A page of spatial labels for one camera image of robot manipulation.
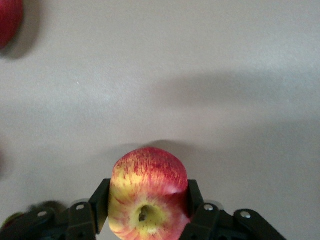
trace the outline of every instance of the red apple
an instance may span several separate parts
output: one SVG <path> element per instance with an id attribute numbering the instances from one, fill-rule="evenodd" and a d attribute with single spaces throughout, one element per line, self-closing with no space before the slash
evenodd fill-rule
<path id="1" fill-rule="evenodd" d="M 15 36 L 23 15 L 23 0 L 0 0 L 0 49 Z"/>
<path id="2" fill-rule="evenodd" d="M 164 150 L 134 150 L 114 166 L 109 226 L 122 240 L 178 240 L 187 223 L 188 177 L 181 161 Z"/>

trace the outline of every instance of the apple skin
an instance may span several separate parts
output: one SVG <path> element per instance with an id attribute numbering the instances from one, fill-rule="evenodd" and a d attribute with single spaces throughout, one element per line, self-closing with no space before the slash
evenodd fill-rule
<path id="1" fill-rule="evenodd" d="M 190 222 L 182 162 L 155 147 L 129 152 L 114 166 L 108 218 L 122 240 L 178 240 Z"/>
<path id="2" fill-rule="evenodd" d="M 23 0 L 0 0 L 0 49 L 16 35 L 24 16 Z"/>

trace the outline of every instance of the white table surface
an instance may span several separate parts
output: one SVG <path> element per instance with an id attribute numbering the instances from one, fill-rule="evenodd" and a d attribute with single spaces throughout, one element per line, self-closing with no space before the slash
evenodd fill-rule
<path id="1" fill-rule="evenodd" d="M 0 52 L 0 222 L 89 198 L 151 145 L 229 214 L 320 238 L 320 1 L 24 6 Z"/>

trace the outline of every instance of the red and yellow apple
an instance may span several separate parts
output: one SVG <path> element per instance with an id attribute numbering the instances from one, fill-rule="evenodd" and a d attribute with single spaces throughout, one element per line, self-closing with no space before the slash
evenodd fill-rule
<path id="1" fill-rule="evenodd" d="M 155 147 L 114 166 L 108 199 L 111 231 L 122 240 L 178 240 L 187 223 L 188 177 L 182 162 Z"/>

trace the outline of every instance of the gray background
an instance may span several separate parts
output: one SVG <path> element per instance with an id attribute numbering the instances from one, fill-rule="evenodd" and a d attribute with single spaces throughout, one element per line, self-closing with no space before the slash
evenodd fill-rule
<path id="1" fill-rule="evenodd" d="M 320 1 L 25 0 L 0 52 L 0 222 L 163 148 L 205 199 L 320 237 Z M 106 223 L 98 239 L 117 239 Z"/>

